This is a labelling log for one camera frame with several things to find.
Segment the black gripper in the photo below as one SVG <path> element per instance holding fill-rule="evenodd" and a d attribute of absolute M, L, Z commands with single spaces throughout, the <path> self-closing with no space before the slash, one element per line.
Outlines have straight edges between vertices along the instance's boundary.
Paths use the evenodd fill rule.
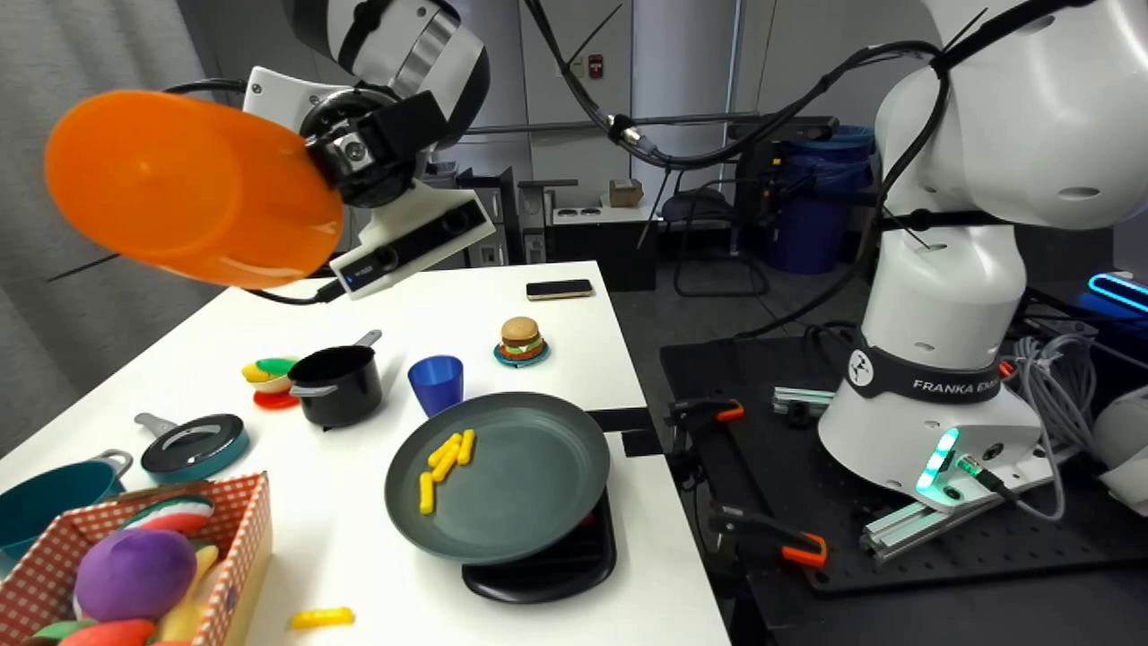
<path fill-rule="evenodd" d="M 345 204 L 381 209 L 413 187 L 415 160 L 446 133 L 446 117 L 432 95 L 352 87 L 310 108 L 299 133 Z"/>

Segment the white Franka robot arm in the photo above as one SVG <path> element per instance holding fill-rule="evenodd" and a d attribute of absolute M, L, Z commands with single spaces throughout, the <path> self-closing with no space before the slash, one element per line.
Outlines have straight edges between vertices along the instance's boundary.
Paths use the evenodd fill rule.
<path fill-rule="evenodd" d="M 1026 230 L 1148 209 L 1148 0 L 921 0 L 938 32 L 858 50 L 914 66 L 876 117 L 878 256 L 817 419 L 855 478 L 959 510 L 1059 478 L 1053 425 L 993 375 Z"/>

